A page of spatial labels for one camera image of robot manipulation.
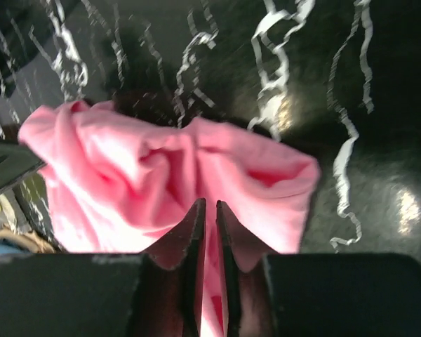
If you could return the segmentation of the pink t shirt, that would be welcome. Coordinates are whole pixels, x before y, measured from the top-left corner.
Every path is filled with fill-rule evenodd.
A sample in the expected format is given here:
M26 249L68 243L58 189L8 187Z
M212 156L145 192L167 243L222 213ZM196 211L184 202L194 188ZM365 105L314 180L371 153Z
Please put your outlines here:
M207 201L203 336L223 334L217 202L275 251L295 253L320 176L315 158L232 124L157 126L110 102L39 107L18 139L45 163L53 233L70 252L142 251Z

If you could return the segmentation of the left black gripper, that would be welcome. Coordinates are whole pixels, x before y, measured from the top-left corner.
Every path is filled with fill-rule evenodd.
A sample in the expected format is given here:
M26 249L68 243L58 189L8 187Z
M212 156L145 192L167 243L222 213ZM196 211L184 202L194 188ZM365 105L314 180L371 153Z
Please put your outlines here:
M0 139L0 194L45 165L28 147Z

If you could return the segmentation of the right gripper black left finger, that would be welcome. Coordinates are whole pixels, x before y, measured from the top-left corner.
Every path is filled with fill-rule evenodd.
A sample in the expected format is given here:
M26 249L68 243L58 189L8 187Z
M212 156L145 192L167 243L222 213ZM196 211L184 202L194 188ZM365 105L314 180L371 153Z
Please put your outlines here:
M206 200L142 252L130 336L199 336L206 248Z

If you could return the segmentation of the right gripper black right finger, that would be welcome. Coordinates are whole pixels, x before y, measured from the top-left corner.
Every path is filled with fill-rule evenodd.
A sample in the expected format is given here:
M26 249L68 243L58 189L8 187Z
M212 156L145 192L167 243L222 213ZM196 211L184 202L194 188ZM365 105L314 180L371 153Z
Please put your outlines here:
M216 225L225 336L273 336L262 257L274 250L217 202Z

